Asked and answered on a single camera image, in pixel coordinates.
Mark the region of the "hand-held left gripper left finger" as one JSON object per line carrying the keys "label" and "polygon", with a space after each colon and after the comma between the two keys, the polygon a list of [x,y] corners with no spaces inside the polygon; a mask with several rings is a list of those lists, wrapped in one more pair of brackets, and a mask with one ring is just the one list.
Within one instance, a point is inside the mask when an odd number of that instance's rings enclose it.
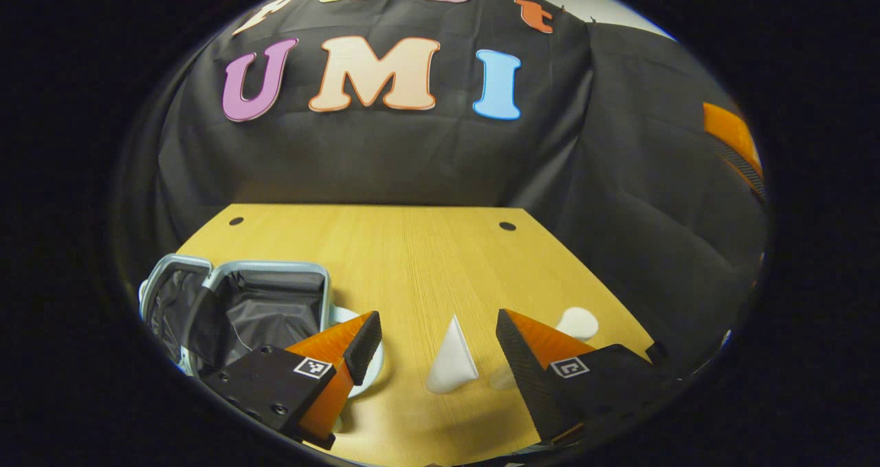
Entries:
{"label": "hand-held left gripper left finger", "polygon": [[382,342],[371,311],[290,345],[258,346],[210,374],[208,388],[292,441],[333,446],[333,427],[350,392],[364,384]]}

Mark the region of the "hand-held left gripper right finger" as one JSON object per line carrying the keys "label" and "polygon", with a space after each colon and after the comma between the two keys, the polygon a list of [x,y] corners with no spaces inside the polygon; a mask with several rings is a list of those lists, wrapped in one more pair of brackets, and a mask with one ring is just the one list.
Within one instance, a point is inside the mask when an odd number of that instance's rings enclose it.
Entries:
{"label": "hand-held left gripper right finger", "polygon": [[679,388],[624,345],[594,348],[509,308],[498,312],[496,337],[541,442],[606,441]]}

